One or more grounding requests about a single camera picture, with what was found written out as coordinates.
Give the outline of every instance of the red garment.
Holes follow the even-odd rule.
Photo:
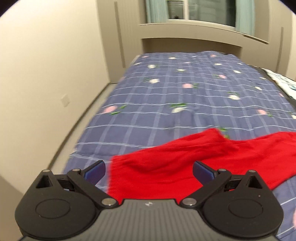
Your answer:
[[[195,161],[233,174],[254,169],[270,189],[296,175],[296,133],[278,132],[252,140],[224,138],[216,129],[161,146],[112,158],[108,194],[122,199],[176,199],[202,185],[192,174]]]

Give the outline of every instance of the wall outlet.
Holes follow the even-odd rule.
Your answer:
[[[61,98],[61,102],[63,104],[63,107],[66,107],[68,104],[70,104],[70,99],[69,96],[67,94],[65,94],[62,98]]]

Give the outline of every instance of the bed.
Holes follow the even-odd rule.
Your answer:
[[[252,139],[295,131],[293,103],[264,71],[234,55],[150,53],[126,71],[105,104],[90,121],[64,172],[164,144],[208,128],[227,138]],[[296,240],[292,223],[296,178],[274,190],[285,219],[281,240]],[[97,187],[107,191],[108,171]]]

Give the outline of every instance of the curtain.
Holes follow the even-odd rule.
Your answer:
[[[165,23],[168,20],[168,5],[166,0],[146,0],[148,23]]]
[[[255,35],[254,0],[236,0],[236,31]]]

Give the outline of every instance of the ribbed gray surface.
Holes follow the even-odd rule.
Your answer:
[[[196,210],[174,200],[125,200],[101,212],[91,228],[66,241],[234,241],[216,233]],[[261,241],[276,241],[275,237]],[[24,238],[22,241],[35,241]]]

